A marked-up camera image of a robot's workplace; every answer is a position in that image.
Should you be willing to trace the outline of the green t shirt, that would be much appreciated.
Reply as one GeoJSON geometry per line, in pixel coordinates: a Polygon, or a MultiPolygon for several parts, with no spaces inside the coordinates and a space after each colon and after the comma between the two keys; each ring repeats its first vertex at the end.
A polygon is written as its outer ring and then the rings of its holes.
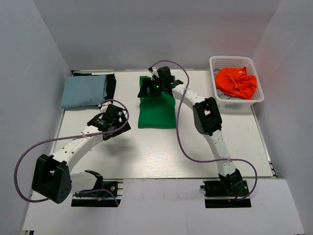
{"type": "Polygon", "coordinates": [[[158,97],[140,98],[138,128],[175,129],[175,107],[175,99],[166,93],[158,97]]]}

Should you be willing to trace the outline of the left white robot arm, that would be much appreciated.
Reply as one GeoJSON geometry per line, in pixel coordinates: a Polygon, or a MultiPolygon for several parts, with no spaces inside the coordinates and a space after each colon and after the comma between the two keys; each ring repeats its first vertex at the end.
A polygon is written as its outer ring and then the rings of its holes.
{"type": "Polygon", "coordinates": [[[99,195],[109,192],[103,187],[103,176],[92,170],[72,173],[78,162],[96,145],[130,130],[126,107],[109,104],[87,122],[83,131],[60,150],[36,161],[32,189],[60,204],[71,194],[99,195]]]}

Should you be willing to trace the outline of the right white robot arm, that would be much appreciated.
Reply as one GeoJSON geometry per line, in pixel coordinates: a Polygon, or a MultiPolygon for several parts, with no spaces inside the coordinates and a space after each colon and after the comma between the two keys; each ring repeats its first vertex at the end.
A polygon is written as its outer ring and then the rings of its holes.
{"type": "Polygon", "coordinates": [[[186,158],[197,163],[216,163],[221,190],[226,195],[233,195],[243,181],[240,171],[231,160],[229,151],[224,142],[222,133],[222,117],[216,100],[213,97],[204,98],[188,88],[188,85],[172,76],[168,66],[159,69],[149,67],[150,78],[143,79],[138,98],[156,98],[163,93],[179,101],[177,120],[180,109],[185,104],[193,111],[193,119],[196,130],[205,138],[213,153],[214,160],[195,160],[184,151],[179,130],[176,135],[179,147],[186,158]]]}

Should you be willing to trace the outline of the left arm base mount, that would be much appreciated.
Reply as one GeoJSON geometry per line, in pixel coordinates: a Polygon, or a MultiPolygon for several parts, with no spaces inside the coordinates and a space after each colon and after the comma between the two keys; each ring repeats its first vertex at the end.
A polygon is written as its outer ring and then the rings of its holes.
{"type": "Polygon", "coordinates": [[[106,180],[95,192],[73,194],[72,207],[117,208],[122,200],[123,180],[106,180]]]}

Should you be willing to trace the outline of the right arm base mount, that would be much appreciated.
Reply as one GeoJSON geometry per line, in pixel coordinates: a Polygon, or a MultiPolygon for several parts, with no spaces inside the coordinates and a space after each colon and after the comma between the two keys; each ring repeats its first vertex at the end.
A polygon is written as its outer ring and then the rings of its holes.
{"type": "Polygon", "coordinates": [[[250,198],[243,199],[249,193],[246,180],[230,191],[227,191],[222,181],[217,180],[203,181],[200,189],[204,191],[206,209],[251,208],[250,198]]]}

